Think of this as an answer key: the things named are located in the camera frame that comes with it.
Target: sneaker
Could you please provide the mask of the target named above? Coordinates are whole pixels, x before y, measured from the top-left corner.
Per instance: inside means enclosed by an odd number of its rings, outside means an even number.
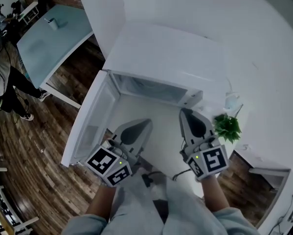
[[[47,92],[47,91],[41,91],[41,96],[39,97],[39,101],[41,101],[41,102],[43,102],[44,101],[44,99],[47,97],[47,96],[49,96],[50,95],[50,93],[49,92]]]
[[[33,114],[28,113],[28,114],[24,115],[24,117],[21,117],[21,118],[24,120],[32,121],[34,119],[34,116],[33,116]]]

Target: cup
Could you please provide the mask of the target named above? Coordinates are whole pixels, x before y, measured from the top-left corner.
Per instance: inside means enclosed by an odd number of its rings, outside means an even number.
[[[52,18],[49,20],[48,25],[53,29],[53,30],[57,30],[58,29],[58,24],[56,22],[55,18]]]

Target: wooden floor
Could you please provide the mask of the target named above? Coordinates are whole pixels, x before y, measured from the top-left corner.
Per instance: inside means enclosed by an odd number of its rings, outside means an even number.
[[[254,226],[258,224],[272,203],[276,193],[261,176],[249,173],[251,167],[236,153],[230,157],[230,167],[218,177],[231,207],[241,210]]]
[[[8,50],[12,65],[20,68],[15,50],[12,46]],[[85,42],[51,80],[61,92],[82,103],[103,60],[102,54]],[[79,165],[60,165],[78,110],[52,95],[42,103],[18,93],[28,99],[29,112],[35,118],[32,122],[19,119],[14,124],[17,115],[0,112],[0,166],[8,168],[6,173],[0,173],[0,181],[20,217],[39,217],[32,225],[37,234],[57,235],[69,218],[85,212],[100,183]]]

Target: potted plant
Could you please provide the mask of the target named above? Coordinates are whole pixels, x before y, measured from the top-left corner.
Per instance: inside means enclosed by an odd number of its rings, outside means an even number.
[[[229,117],[227,114],[221,114],[214,118],[215,132],[219,137],[224,137],[225,141],[229,140],[233,143],[235,140],[239,140],[241,133],[238,119],[235,117]]]

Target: light blue table top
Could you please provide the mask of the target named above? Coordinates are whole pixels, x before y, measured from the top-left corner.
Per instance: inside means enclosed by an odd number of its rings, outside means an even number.
[[[59,29],[54,31],[44,18],[55,18]],[[33,85],[38,88],[91,32],[85,11],[64,5],[54,6],[33,24],[17,43]]]

